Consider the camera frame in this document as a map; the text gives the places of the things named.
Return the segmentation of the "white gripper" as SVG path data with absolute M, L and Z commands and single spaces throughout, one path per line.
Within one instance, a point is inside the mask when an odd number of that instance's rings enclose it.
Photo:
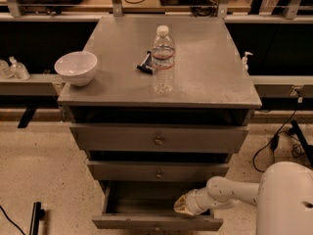
M 199 215 L 209 210 L 210 199 L 205 188 L 189 191 L 174 204 L 174 211 L 184 215 Z

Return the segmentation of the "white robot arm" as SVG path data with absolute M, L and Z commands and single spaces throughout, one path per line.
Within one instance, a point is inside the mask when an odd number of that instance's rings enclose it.
M 256 235 L 313 235 L 313 170 L 292 162 L 270 165 L 258 183 L 214 176 L 182 195 L 174 210 L 200 215 L 238 202 L 256 207 Z

